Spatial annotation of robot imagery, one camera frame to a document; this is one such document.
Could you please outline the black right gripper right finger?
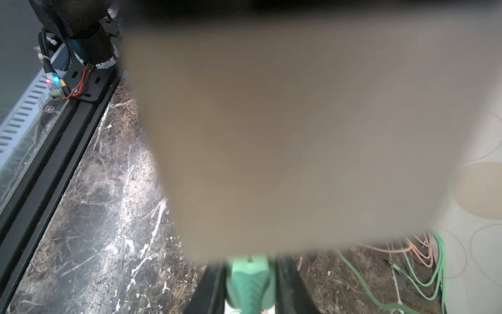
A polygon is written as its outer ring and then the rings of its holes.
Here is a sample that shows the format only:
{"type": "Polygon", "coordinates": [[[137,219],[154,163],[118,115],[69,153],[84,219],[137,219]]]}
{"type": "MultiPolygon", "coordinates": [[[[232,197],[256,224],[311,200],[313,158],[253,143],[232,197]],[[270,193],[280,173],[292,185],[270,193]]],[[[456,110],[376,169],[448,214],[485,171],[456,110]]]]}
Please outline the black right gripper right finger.
{"type": "Polygon", "coordinates": [[[291,258],[277,259],[276,286],[276,313],[320,313],[291,258]]]}

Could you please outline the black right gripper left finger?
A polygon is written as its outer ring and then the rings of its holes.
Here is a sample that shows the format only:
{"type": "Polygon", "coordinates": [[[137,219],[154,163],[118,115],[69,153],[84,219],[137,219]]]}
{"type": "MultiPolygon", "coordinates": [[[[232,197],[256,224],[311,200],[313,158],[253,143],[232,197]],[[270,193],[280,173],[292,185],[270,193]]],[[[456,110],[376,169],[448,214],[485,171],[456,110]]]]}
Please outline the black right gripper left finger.
{"type": "Polygon", "coordinates": [[[226,266],[207,266],[183,314],[224,314],[226,304],[226,266]]]}

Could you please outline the green charger plug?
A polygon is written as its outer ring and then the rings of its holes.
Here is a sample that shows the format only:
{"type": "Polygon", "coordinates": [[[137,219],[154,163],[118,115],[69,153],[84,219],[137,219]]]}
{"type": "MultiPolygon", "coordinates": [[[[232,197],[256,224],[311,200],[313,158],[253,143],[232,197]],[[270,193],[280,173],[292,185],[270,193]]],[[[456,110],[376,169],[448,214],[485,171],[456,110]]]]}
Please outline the green charger plug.
{"type": "Polygon", "coordinates": [[[225,313],[274,313],[276,262],[266,256],[231,259],[226,266],[225,313]]]}

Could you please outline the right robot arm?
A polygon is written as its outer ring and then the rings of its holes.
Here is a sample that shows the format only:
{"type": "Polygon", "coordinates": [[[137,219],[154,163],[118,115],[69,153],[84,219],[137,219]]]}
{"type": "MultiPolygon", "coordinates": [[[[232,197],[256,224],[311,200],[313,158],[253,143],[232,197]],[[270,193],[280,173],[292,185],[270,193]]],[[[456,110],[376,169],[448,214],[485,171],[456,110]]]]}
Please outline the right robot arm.
{"type": "Polygon", "coordinates": [[[121,56],[202,263],[423,232],[493,100],[500,1],[120,1],[121,56]]]}

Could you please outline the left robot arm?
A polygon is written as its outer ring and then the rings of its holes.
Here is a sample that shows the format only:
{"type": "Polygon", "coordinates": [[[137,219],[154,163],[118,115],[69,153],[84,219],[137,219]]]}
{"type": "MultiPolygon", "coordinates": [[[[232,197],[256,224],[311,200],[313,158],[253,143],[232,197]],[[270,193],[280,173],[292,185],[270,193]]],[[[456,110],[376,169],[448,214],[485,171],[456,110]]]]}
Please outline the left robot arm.
{"type": "Polygon", "coordinates": [[[116,48],[104,30],[101,20],[109,16],[112,1],[30,1],[42,23],[40,48],[47,47],[47,34],[62,41],[69,61],[108,69],[116,64],[116,48]]]}

